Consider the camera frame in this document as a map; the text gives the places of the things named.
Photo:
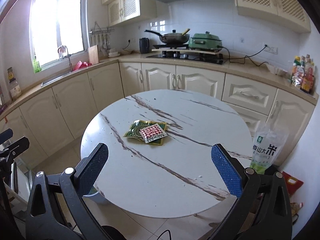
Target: window frame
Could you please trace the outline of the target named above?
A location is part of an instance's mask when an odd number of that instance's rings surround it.
[[[32,7],[35,3],[35,0],[31,1],[30,6],[30,15],[29,15],[29,44],[30,44],[30,52],[31,52],[31,62],[33,61],[34,55],[35,55],[35,48],[33,46],[33,35],[32,35],[32,28],[31,28],[31,17],[32,17]],[[84,50],[76,52],[71,54],[73,57],[81,56],[85,54],[88,51],[88,27],[87,27],[87,0],[80,0],[80,19],[81,19],[81,33],[82,33],[82,44]],[[60,35],[60,25],[56,24],[56,30],[57,30],[57,49],[58,49],[58,42],[61,43],[61,35]],[[47,68],[50,68],[52,66],[55,66],[62,62],[62,59],[60,58],[61,55],[59,55],[59,59],[50,61],[48,63],[45,63],[41,65],[41,70],[45,70]]]

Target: drawer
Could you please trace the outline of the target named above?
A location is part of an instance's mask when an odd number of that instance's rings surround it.
[[[258,129],[259,125],[262,123],[265,123],[267,121],[268,116],[265,114],[260,114],[255,111],[252,111],[252,110],[240,107],[240,106],[228,104],[228,103],[227,103],[227,105],[231,106],[241,116],[241,118],[245,121],[252,137],[254,137],[254,134],[255,134],[256,130]]]
[[[222,101],[269,115],[276,92],[267,84],[226,74]]]

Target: frying pan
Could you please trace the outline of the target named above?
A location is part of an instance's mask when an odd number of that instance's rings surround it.
[[[184,44],[189,41],[190,35],[186,34],[190,29],[186,29],[183,33],[176,33],[176,30],[173,30],[172,33],[160,34],[154,31],[145,30],[146,33],[153,33],[159,36],[160,41],[165,44]]]

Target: pan handle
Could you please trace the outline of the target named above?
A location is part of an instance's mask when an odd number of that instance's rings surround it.
[[[159,37],[162,37],[162,35],[160,33],[157,33],[157,32],[154,32],[154,31],[145,30],[144,32],[145,33],[153,33],[153,34],[158,35]]]

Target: black electric kettle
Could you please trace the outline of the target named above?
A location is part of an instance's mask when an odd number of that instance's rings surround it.
[[[140,53],[141,54],[149,53],[150,44],[149,44],[148,38],[141,38],[139,41],[139,45],[140,45]]]

